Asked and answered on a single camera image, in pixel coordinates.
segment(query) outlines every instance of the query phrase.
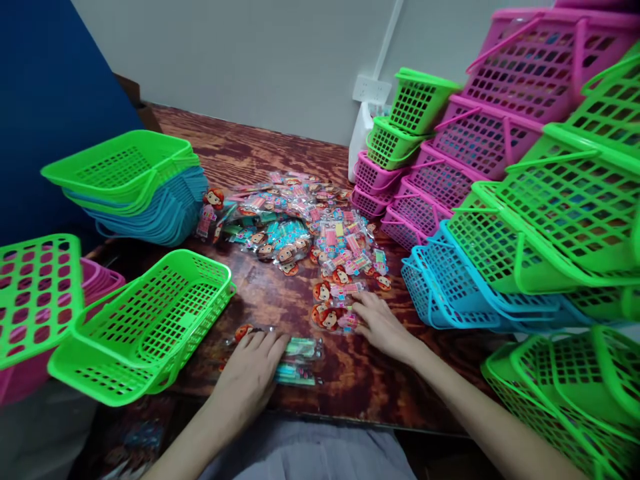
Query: white wall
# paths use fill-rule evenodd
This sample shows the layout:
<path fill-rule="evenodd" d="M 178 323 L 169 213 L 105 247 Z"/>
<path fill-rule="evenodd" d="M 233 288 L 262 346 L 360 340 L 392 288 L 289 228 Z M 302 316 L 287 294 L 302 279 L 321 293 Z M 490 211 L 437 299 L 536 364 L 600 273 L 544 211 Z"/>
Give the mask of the white wall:
<path fill-rule="evenodd" d="M 347 145 L 394 0 L 72 0 L 143 97 Z M 464 82 L 497 8 L 550 0 L 405 0 L 381 79 L 411 67 Z"/>

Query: pile of packaged toys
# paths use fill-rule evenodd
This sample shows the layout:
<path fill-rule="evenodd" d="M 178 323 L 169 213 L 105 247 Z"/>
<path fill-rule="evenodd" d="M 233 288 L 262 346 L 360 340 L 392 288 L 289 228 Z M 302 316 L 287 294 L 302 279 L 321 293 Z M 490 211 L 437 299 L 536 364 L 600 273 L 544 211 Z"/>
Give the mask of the pile of packaged toys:
<path fill-rule="evenodd" d="M 352 333 L 358 320 L 351 312 L 351 295 L 370 286 L 391 289 L 385 252 L 374 240 L 376 226 L 351 206 L 350 191 L 296 172 L 273 172 L 266 183 L 229 190 L 226 198 L 218 188 L 206 192 L 195 235 L 212 243 L 238 243 L 243 251 L 275 265 L 288 277 L 298 274 L 300 262 L 310 257 L 317 265 L 309 312 L 314 328 Z M 244 325 L 227 343 L 235 344 L 257 329 L 268 327 Z M 304 364 L 321 356 L 321 341 L 293 339 L 289 348 L 277 379 L 315 384 Z"/>

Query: hand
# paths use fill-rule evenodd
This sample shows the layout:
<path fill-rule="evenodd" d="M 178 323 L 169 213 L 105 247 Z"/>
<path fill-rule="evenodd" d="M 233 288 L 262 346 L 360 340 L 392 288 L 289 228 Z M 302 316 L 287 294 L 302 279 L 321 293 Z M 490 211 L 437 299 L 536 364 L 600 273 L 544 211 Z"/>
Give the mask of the hand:
<path fill-rule="evenodd" d="M 358 325 L 355 331 L 388 356 L 410 365 L 416 358 L 416 351 L 425 345 L 402 326 L 387 302 L 376 294 L 354 293 L 353 298 L 360 300 L 353 304 L 354 312 L 366 322 L 366 325 Z"/>
<path fill-rule="evenodd" d="M 267 406 L 275 370 L 291 340 L 276 332 L 250 333 L 235 348 L 200 413 L 218 446 L 237 438 Z"/>

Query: electrical outlet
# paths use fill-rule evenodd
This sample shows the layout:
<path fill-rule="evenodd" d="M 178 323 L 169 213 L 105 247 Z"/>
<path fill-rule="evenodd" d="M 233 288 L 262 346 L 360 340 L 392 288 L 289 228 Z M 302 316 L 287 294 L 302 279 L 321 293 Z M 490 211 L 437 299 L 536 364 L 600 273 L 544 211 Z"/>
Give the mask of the electrical outlet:
<path fill-rule="evenodd" d="M 384 105 L 389 97 L 391 84 L 380 80 L 370 79 L 364 75 L 358 75 L 353 87 L 353 98 L 356 101 L 366 101 Z"/>

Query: pink plastic basket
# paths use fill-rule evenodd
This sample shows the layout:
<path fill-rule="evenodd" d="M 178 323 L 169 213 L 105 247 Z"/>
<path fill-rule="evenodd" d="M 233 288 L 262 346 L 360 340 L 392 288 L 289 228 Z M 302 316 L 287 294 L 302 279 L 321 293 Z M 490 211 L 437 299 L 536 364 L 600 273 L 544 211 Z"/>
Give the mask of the pink plastic basket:
<path fill-rule="evenodd" d="M 364 192 L 374 195 L 389 193 L 395 189 L 405 169 L 384 170 L 369 160 L 366 151 L 358 153 L 355 164 L 355 184 Z"/>
<path fill-rule="evenodd" d="M 360 190 L 357 185 L 351 194 L 351 203 L 360 210 L 366 218 L 372 219 L 379 217 L 385 212 L 388 204 L 393 200 L 392 193 L 384 193 L 382 195 L 370 195 Z"/>
<path fill-rule="evenodd" d="M 406 250 L 411 251 L 416 245 L 426 245 L 427 236 L 403 218 L 392 206 L 387 207 L 387 214 L 382 219 L 382 230 Z"/>
<path fill-rule="evenodd" d="M 393 210 L 424 235 L 434 235 L 442 220 L 450 219 L 453 212 L 413 185 L 409 178 L 402 178 L 400 188 L 393 197 Z"/>
<path fill-rule="evenodd" d="M 80 262 L 82 263 L 82 288 L 85 294 L 85 305 L 92 304 L 94 301 L 99 300 L 126 283 L 122 275 L 108 270 L 96 262 L 84 258 L 82 258 Z M 62 303 L 65 301 L 64 295 L 59 301 Z M 87 314 L 87 321 L 93 318 L 102 306 L 104 306 L 104 304 L 99 305 L 89 312 Z M 40 331 L 36 332 L 36 341 L 40 333 Z M 12 337 L 15 336 L 16 338 L 26 334 L 26 327 L 16 329 L 11 333 Z M 54 350 L 55 348 L 47 350 L 35 357 L 0 371 L 0 406 L 10 405 L 27 398 L 49 379 L 47 364 Z"/>
<path fill-rule="evenodd" d="M 435 128 L 433 148 L 490 180 L 502 180 L 542 136 L 542 124 L 478 101 L 452 95 Z"/>
<path fill-rule="evenodd" d="M 420 155 L 408 178 L 410 184 L 428 193 L 440 205 L 452 209 L 462 205 L 475 181 L 487 178 L 435 150 L 424 142 Z"/>
<path fill-rule="evenodd" d="M 540 123 L 563 121 L 582 102 L 582 86 L 620 60 L 639 29 L 640 17 L 624 13 L 498 10 L 463 94 Z"/>

